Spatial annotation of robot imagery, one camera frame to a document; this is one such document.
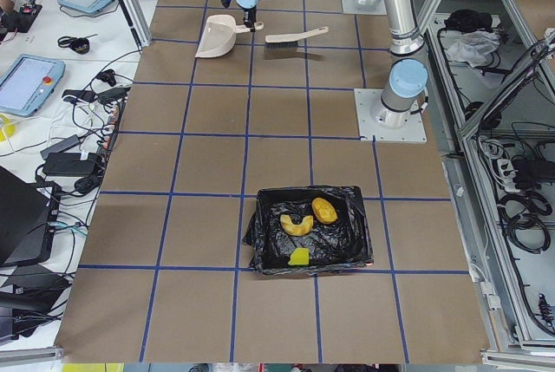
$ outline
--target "dustpan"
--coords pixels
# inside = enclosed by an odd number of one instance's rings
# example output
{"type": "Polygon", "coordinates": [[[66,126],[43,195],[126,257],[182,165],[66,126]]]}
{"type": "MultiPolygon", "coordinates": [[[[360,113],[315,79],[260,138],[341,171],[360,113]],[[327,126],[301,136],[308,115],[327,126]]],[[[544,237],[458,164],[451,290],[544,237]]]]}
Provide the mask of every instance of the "dustpan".
{"type": "MultiPolygon", "coordinates": [[[[254,29],[262,29],[263,23],[255,23],[254,29]]],[[[235,45],[237,34],[251,32],[244,25],[237,25],[231,15],[212,15],[206,19],[195,57],[213,58],[229,53],[235,45]]]]}

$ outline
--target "brush bristles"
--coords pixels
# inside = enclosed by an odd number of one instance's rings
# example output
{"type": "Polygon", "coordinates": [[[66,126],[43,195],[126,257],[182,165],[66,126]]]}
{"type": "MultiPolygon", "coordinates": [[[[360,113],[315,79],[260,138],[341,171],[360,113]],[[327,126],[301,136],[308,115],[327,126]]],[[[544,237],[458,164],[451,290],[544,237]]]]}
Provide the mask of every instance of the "brush bristles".
{"type": "Polygon", "coordinates": [[[267,42],[267,49],[298,49],[298,41],[267,42]]]}

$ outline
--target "yellow sponge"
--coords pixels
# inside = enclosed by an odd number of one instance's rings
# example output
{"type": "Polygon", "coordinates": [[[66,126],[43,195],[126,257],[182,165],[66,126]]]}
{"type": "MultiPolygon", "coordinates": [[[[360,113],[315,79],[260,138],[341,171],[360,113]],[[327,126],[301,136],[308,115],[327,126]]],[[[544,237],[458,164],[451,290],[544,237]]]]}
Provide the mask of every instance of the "yellow sponge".
{"type": "Polygon", "coordinates": [[[123,363],[66,363],[62,372],[123,372],[123,363]]]}
{"type": "Polygon", "coordinates": [[[297,248],[291,254],[289,258],[289,262],[287,265],[289,266],[306,266],[309,264],[309,250],[308,248],[297,248]]]}

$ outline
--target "table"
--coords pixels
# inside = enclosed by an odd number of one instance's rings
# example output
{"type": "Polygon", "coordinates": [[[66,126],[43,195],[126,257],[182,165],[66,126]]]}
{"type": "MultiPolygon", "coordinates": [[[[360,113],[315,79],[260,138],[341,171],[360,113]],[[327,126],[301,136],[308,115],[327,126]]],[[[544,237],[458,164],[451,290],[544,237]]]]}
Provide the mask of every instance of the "table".
{"type": "Polygon", "coordinates": [[[360,142],[352,88],[384,87],[390,38],[385,18],[340,6],[264,1],[262,32],[195,60],[206,16],[230,11],[159,0],[155,23],[191,20],[141,57],[56,338],[67,362],[480,361],[489,342],[433,131],[426,145],[360,142]],[[306,48],[264,48],[322,25],[306,48]],[[362,188],[375,265],[256,275],[241,238],[257,191],[310,184],[362,188]]]}
{"type": "MultiPolygon", "coordinates": [[[[36,114],[29,118],[8,115],[12,121],[16,122],[16,133],[10,138],[13,148],[16,150],[28,145],[44,141],[48,142],[50,137],[68,137],[80,131],[82,134],[84,130],[79,130],[71,122],[71,105],[62,101],[63,90],[66,88],[83,88],[108,62],[129,51],[137,50],[121,9],[118,9],[113,14],[97,18],[72,18],[59,11],[56,0],[39,0],[38,3],[43,4],[43,9],[33,24],[30,33],[15,35],[13,40],[0,44],[0,74],[22,53],[63,60],[66,64],[66,71],[54,92],[36,114]],[[75,36],[85,36],[93,33],[98,33],[99,35],[91,38],[92,49],[87,55],[77,55],[69,49],[60,49],[56,43],[57,38],[62,35],[75,34],[75,36]]],[[[140,0],[140,6],[150,23],[156,6],[156,0],[140,0]]],[[[8,35],[6,40],[9,40],[12,36],[8,35]]],[[[133,79],[139,60],[139,54],[128,55],[110,67],[116,73],[133,79]]],[[[117,81],[119,84],[129,84],[129,81],[120,77],[117,78],[117,81]]],[[[109,88],[106,83],[99,81],[95,81],[93,87],[97,91],[109,88]]],[[[98,109],[98,113],[105,115],[101,108],[98,109]]],[[[84,114],[76,114],[78,122],[83,118],[84,114]]],[[[27,182],[33,182],[35,168],[43,163],[39,152],[47,145],[48,143],[44,143],[38,147],[2,157],[0,158],[0,165],[11,170],[19,178],[27,182]]],[[[89,137],[82,145],[83,150],[90,152],[94,152],[96,148],[97,146],[93,137],[89,137]]],[[[0,155],[10,153],[10,151],[10,146],[7,142],[0,144],[0,155]]],[[[56,181],[64,189],[71,190],[76,179],[53,178],[52,180],[56,181]]],[[[71,212],[75,216],[84,219],[88,214],[89,207],[94,205],[90,201],[94,200],[95,195],[96,191],[90,193],[84,199],[64,199],[62,203],[71,207],[62,206],[61,210],[71,212]],[[86,201],[86,203],[80,206],[72,206],[83,201],[86,201]]],[[[61,215],[59,220],[69,224],[74,223],[72,218],[64,215],[61,215]]],[[[74,249],[75,254],[71,259],[69,272],[75,271],[77,267],[83,243],[84,239],[77,236],[74,249]]],[[[42,265],[52,271],[63,271],[69,262],[71,248],[71,234],[63,232],[56,234],[51,258],[42,265]]],[[[69,290],[64,291],[59,301],[67,298],[68,293],[69,290]]],[[[59,327],[59,322],[40,327],[31,337],[20,338],[17,341],[0,346],[0,350],[12,351],[48,348],[54,343],[59,327]]]]}

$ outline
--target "white desk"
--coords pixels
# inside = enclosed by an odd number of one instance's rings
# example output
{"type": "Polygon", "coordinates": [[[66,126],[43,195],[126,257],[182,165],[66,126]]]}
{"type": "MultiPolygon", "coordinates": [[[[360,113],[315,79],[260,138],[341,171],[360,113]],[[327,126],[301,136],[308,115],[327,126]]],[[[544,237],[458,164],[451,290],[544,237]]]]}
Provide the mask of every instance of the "white desk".
{"type": "MultiPolygon", "coordinates": [[[[154,10],[158,0],[140,0],[147,22],[153,18],[154,10]]],[[[73,18],[60,11],[57,0],[37,0],[42,5],[42,11],[38,15],[26,34],[18,34],[12,41],[0,44],[0,55],[2,57],[16,58],[21,53],[42,55],[60,60],[103,60],[110,61],[130,51],[137,49],[127,22],[123,16],[121,7],[115,12],[98,17],[73,18]],[[61,49],[57,40],[61,36],[91,36],[91,50],[86,55],[79,55],[71,49],[61,49]]],[[[108,6],[104,12],[110,12],[116,7],[116,3],[108,6]]],[[[69,12],[71,15],[79,15],[78,12],[69,12]]],[[[139,54],[129,55],[123,61],[138,62],[139,54]]]]}
{"type": "MultiPolygon", "coordinates": [[[[11,41],[0,44],[0,75],[22,54],[42,55],[50,58],[63,60],[66,70],[63,78],[55,87],[54,92],[44,102],[42,108],[29,118],[5,114],[12,121],[17,122],[16,132],[10,137],[10,142],[14,149],[19,149],[28,145],[34,145],[48,140],[51,137],[68,137],[71,134],[83,134],[83,129],[77,128],[71,121],[71,104],[62,101],[62,92],[66,88],[81,89],[107,64],[116,57],[129,51],[136,50],[134,39],[128,30],[127,23],[121,12],[121,8],[112,14],[97,18],[79,17],[72,18],[59,11],[57,0],[39,0],[43,5],[42,12],[39,14],[31,31],[27,34],[18,34],[11,41]],[[57,39],[60,36],[87,36],[99,34],[91,38],[91,50],[86,55],[78,55],[70,49],[60,49],[57,46],[57,39]]],[[[156,7],[157,0],[140,0],[145,17],[150,23],[156,7]]],[[[139,65],[140,56],[138,54],[128,55],[110,66],[119,75],[133,78],[139,65]]],[[[103,91],[109,88],[107,83],[95,81],[93,88],[96,91],[103,91]]],[[[105,116],[100,106],[97,112],[105,116]]],[[[76,120],[81,123],[84,114],[77,114],[76,120]]],[[[41,150],[53,142],[44,143],[38,147],[24,150],[20,153],[12,154],[0,158],[0,165],[9,169],[17,177],[27,181],[34,181],[35,169],[43,163],[39,154],[41,150]]],[[[81,146],[83,150],[96,151],[95,137],[91,136],[81,146]]],[[[0,143],[0,156],[10,153],[11,149],[7,142],[0,143]]],[[[58,183],[64,190],[73,189],[74,178],[49,178],[58,183]]],[[[95,198],[96,190],[85,198],[63,199],[62,203],[71,205],[81,203],[95,198]]],[[[84,219],[88,214],[91,203],[83,203],[79,206],[64,207],[60,210],[74,214],[76,217],[84,219]]],[[[60,215],[59,221],[72,225],[75,221],[65,215],[60,215]]],[[[74,256],[68,272],[76,270],[84,245],[84,238],[80,235],[75,236],[74,256]]],[[[69,258],[73,248],[73,239],[69,231],[60,232],[55,235],[50,259],[42,265],[51,271],[61,272],[68,266],[69,258]]],[[[11,270],[2,270],[8,274],[11,270]]],[[[58,302],[64,301],[69,295],[69,290],[65,290],[58,302]]],[[[60,328],[60,322],[53,322],[46,326],[39,327],[30,337],[21,337],[19,340],[0,346],[0,351],[20,350],[20,349],[42,349],[51,347],[54,344],[56,334],[60,328]]]]}

